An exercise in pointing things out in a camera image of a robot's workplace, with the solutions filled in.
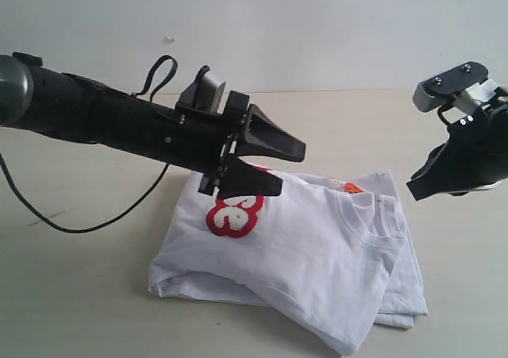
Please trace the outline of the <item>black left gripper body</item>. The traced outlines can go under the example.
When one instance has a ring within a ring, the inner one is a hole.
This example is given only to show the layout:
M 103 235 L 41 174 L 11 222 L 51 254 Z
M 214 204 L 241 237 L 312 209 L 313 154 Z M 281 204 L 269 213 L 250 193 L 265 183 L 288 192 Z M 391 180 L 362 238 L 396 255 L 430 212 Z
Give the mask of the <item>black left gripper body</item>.
M 198 191 L 211 195 L 225 174 L 225 155 L 242 126 L 250 97 L 230 91 L 221 113 L 206 106 L 199 109 L 196 97 L 196 90 L 186 90 L 175 104 L 178 123 L 171 135 L 170 163 L 201 172 Z

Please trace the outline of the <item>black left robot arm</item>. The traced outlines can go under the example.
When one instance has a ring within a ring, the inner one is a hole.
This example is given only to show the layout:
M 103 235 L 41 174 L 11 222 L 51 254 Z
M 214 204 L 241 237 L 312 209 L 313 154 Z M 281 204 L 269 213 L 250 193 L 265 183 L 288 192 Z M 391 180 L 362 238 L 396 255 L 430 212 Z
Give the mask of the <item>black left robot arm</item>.
M 82 76 L 51 71 L 37 56 L 1 58 L 1 124 L 61 141 L 103 144 L 201 174 L 198 189 L 219 199 L 278 196 L 280 178 L 244 162 L 266 156 L 302 162 L 306 146 L 271 121 L 249 96 L 226 91 L 208 66 L 173 107 Z

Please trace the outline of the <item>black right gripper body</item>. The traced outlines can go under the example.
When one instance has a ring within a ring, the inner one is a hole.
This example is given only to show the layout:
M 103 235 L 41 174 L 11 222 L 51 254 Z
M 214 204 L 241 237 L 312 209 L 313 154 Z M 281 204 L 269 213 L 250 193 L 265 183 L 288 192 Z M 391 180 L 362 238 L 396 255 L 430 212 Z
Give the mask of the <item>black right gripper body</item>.
M 477 112 L 468 125 L 455 127 L 431 167 L 456 173 L 456 185 L 449 193 L 474 191 L 506 179 L 507 108 L 499 107 L 487 116 Z

